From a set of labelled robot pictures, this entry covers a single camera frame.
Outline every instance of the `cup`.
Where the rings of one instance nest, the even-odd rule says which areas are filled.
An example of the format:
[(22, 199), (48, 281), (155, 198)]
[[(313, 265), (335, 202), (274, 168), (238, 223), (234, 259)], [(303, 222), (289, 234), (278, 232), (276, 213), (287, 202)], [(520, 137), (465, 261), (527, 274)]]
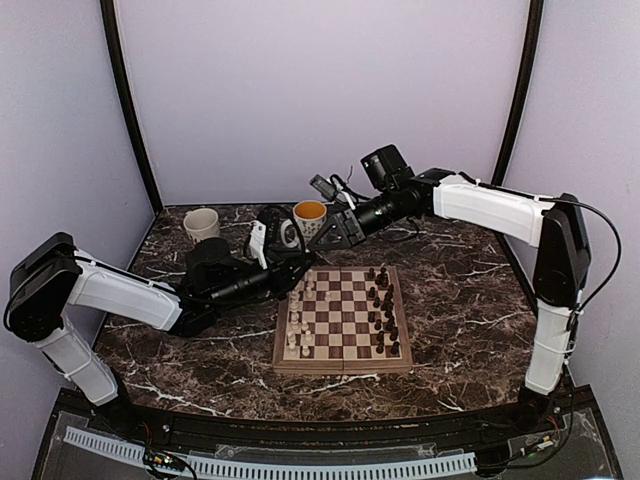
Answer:
[[(327, 219), (327, 207), (317, 200), (304, 200), (293, 207), (293, 218), (300, 227), (302, 237), (306, 243), (322, 228)], [(291, 220), (287, 219), (280, 226), (280, 238), (285, 246), (295, 248), (300, 244), (300, 241), (295, 236), (295, 233), (293, 240), (287, 240), (287, 229), (289, 228), (294, 230)]]
[(211, 208), (199, 208), (187, 212), (182, 225), (194, 245), (205, 238), (220, 236), (220, 218), (218, 212)]

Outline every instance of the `white wall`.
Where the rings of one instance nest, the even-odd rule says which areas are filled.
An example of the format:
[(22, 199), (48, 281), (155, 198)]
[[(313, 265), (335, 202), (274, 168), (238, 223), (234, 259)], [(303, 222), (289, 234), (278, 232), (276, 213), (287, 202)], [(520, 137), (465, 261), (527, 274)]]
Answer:
[[(0, 2), (0, 305), (13, 266), (56, 231), (126, 266), (152, 219), (120, 112), (99, 2)], [(92, 338), (100, 315), (75, 310)], [(0, 476), (29, 478), (66, 384), (0, 333)]]
[(350, 165), (366, 191), (359, 160), (388, 143), (490, 179), (528, 3), (118, 2), (164, 202), (291, 201)]
[[(590, 383), (623, 469), (640, 471), (640, 5), (548, 2), (507, 186), (571, 192), (605, 213), (624, 242), (619, 274), (585, 313), (572, 371)], [(585, 213), (589, 285), (608, 273), (615, 243)], [(516, 245), (531, 271), (532, 255)]]

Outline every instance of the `wooden chessboard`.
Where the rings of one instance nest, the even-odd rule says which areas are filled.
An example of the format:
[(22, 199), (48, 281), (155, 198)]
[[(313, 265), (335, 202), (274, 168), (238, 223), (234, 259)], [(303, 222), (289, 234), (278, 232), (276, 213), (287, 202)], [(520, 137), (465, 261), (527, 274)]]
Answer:
[[(387, 267), (389, 283), (393, 288), (393, 313), (398, 327), (400, 351), (393, 355), (389, 332), (385, 332), (384, 352), (377, 353), (378, 341), (374, 323), (368, 321), (368, 313), (375, 312), (382, 318), (382, 330), (386, 318), (380, 308), (373, 307), (373, 300), (367, 292), (375, 287), (380, 300), (384, 299), (384, 288), (367, 279), (369, 267), (318, 267), (311, 273), (314, 282), (313, 297), (307, 299), (304, 281), (291, 292), (289, 298), (280, 302), (276, 341), (273, 353), (273, 367), (277, 373), (297, 374), (367, 374), (406, 373), (411, 370), (413, 360), (409, 345), (409, 332), (402, 305), (402, 295), (395, 267)], [(324, 299), (330, 292), (329, 302)], [(300, 323), (294, 328), (290, 322), (290, 301), (293, 295), (298, 302)], [(301, 329), (302, 320), (309, 324), (312, 338), (305, 339)], [(294, 331), (296, 348), (289, 349), (287, 332)], [(308, 356), (302, 355), (302, 345), (309, 346)]]

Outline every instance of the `black pole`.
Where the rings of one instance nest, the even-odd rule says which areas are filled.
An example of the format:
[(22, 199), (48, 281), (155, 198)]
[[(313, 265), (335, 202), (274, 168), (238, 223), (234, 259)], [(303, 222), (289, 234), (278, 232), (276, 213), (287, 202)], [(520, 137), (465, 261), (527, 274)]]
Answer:
[(524, 46), (522, 47), (520, 70), (518, 71), (516, 88), (513, 92), (513, 101), (511, 102), (511, 111), (509, 112), (509, 119), (507, 120), (507, 126), (504, 131), (500, 153), (498, 154), (498, 161), (496, 162), (496, 168), (491, 178), (493, 185), (502, 185), (504, 183), (507, 169), (509, 168), (509, 161), (511, 160), (511, 154), (513, 153), (513, 146), (516, 143), (520, 120), (522, 119), (522, 112), (524, 111), (524, 104), (529, 90), (533, 61), (536, 56), (538, 34), (540, 33), (540, 24), (542, 23), (543, 5), (544, 0), (531, 0), (529, 4), (529, 19), (527, 20)]
[(138, 163), (138, 169), (140, 169), (144, 187), (147, 190), (147, 196), (149, 197), (153, 211), (157, 215), (163, 208), (162, 199), (160, 198), (156, 181), (153, 178), (153, 171), (151, 170), (147, 151), (144, 148), (138, 117), (133, 106), (133, 97), (131, 95), (131, 89), (129, 88), (127, 70), (122, 55), (122, 46), (120, 44), (120, 35), (118, 34), (118, 22), (116, 20), (113, 0), (100, 0), (100, 7), (102, 10), (104, 33), (107, 39), (107, 48), (109, 49), (109, 57), (111, 58), (111, 69), (113, 70), (113, 78), (116, 82), (118, 97), (120, 97), (122, 115), (127, 125), (131, 146), (133, 147), (133, 153)]

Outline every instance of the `chessboard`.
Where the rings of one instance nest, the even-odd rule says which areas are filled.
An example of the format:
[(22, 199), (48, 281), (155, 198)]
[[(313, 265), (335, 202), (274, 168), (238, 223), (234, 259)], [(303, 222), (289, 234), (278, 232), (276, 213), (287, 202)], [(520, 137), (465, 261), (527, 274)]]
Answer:
[(406, 373), (412, 365), (395, 267), (314, 268), (280, 302), (276, 373)]

